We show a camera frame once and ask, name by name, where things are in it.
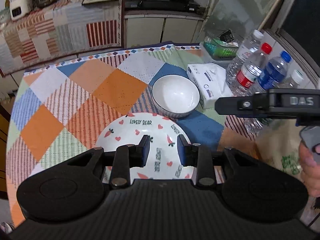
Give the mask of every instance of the white plate with heart pattern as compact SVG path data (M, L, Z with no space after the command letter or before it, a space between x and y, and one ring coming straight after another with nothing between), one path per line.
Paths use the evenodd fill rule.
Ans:
M176 123L155 113L134 113L110 123L100 134L96 147L115 151L121 145L137 145L142 137L150 135L150 151L146 166L130 169L130 179L191 179L194 167L183 167L177 150L177 136L190 140ZM108 181L111 167L107 167L104 182Z

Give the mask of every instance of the patchwork cloth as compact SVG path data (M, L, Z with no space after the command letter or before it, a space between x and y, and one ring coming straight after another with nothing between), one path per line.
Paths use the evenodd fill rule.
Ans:
M122 0L81 5L59 0L10 22L0 33L0 73L7 75L57 57L122 46Z
M128 113L157 113L154 82L168 74L187 76L189 63L203 63L199 46L162 44L73 59L24 74L12 110L6 176L12 219L24 217L16 191L27 177L95 146L103 129ZM222 150L235 147L253 157L253 135L241 119L197 107L174 120L191 143Z

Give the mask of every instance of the plastic bottle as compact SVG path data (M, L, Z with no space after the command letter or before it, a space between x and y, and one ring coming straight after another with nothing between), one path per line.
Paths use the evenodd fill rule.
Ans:
M235 96L241 97L247 94L247 90L255 83L267 64L268 55L271 51L272 47L268 43L263 43L258 51L248 57L230 85L230 89Z
M261 40L263 38L263 34L258 30L254 30L253 33L244 39L242 44L240 45L236 57L233 61L228 65L226 72L226 81L228 84L235 79L237 73L241 69L243 63L247 60L247 58L254 52L258 50L261 44Z
M282 51L280 57L274 57L267 63L266 67L259 76L257 82L250 87L247 95L254 93L265 93L266 90L274 88L275 85L281 83L288 72L288 63L291 61L291 56Z
M294 70L292 75L286 78L282 83L277 84L276 88L298 88L303 81L303 76L298 70Z
M303 76L298 70L294 70L290 77L286 78L284 82L276 85L277 88L298 88L303 81ZM248 132L258 133L265 126L269 126L272 119L266 118L245 118L244 126Z

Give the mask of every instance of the green basket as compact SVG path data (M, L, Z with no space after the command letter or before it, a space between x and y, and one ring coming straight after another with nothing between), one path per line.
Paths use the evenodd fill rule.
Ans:
M203 45L213 59L234 58L239 49L238 47L210 37L205 38Z

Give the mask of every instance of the red label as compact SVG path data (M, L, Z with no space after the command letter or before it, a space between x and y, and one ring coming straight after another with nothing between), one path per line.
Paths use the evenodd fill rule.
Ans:
M239 73L237 74L237 81L242 85L244 88L249 88L254 84L250 79L248 79L240 70Z

